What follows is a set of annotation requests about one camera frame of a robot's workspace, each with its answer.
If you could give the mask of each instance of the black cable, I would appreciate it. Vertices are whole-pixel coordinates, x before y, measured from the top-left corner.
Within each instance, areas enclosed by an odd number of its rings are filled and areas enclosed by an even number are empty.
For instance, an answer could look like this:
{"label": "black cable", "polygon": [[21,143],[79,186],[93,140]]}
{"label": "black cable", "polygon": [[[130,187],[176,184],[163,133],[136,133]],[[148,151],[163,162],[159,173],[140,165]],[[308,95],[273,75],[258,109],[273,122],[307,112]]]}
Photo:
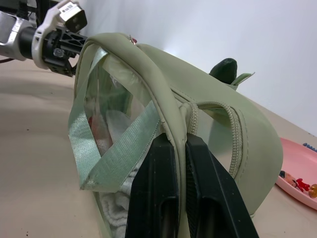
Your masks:
{"label": "black cable", "polygon": [[0,63],[7,63],[7,62],[10,62],[12,60],[14,60],[14,59],[11,59],[11,58],[2,59],[2,60],[0,60]]}

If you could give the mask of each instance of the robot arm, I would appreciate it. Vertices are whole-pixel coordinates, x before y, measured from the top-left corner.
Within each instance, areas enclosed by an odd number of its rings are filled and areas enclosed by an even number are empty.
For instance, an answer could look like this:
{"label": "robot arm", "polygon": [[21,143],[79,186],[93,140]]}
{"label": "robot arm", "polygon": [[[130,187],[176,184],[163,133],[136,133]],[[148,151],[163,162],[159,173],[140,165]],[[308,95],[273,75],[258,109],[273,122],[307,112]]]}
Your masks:
{"label": "robot arm", "polygon": [[86,25],[84,10],[71,0],[50,8],[38,28],[0,11],[0,55],[21,61],[32,59],[39,68],[72,77],[75,68],[68,59],[80,54],[87,39],[74,32]]}

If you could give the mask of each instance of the blue beads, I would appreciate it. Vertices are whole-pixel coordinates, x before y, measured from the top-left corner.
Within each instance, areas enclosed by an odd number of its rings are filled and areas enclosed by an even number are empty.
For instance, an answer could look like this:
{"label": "blue beads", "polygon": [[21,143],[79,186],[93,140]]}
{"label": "blue beads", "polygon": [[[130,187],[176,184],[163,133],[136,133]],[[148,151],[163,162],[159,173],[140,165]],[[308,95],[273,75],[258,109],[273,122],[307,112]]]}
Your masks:
{"label": "blue beads", "polygon": [[309,148],[309,149],[311,149],[311,150],[317,152],[317,149],[315,149],[313,146],[311,146],[311,145],[309,145],[309,144],[307,144],[307,143],[304,143],[303,145],[304,145],[305,147],[307,147],[307,148]]}

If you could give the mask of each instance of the barcode label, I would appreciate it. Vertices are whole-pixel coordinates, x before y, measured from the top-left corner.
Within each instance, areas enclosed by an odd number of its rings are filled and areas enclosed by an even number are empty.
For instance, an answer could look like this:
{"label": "barcode label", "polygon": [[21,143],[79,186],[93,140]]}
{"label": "barcode label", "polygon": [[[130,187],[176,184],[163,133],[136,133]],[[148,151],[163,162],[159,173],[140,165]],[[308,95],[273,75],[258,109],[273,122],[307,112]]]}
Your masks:
{"label": "barcode label", "polygon": [[65,6],[63,6],[59,11],[61,13],[65,13],[65,12],[71,10],[72,8],[74,8],[75,6],[76,6],[75,4],[69,3],[69,4],[65,5]]}

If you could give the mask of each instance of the red toy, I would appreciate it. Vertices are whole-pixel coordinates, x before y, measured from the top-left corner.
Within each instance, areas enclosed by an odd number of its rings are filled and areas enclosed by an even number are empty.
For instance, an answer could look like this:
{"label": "red toy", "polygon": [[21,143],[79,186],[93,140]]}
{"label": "red toy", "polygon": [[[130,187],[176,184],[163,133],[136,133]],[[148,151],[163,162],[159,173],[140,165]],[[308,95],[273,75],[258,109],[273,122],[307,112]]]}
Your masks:
{"label": "red toy", "polygon": [[300,191],[304,192],[304,189],[306,191],[309,190],[310,185],[306,184],[306,183],[303,183],[303,179],[302,178],[297,179],[296,182],[297,182],[297,187],[300,189]]}

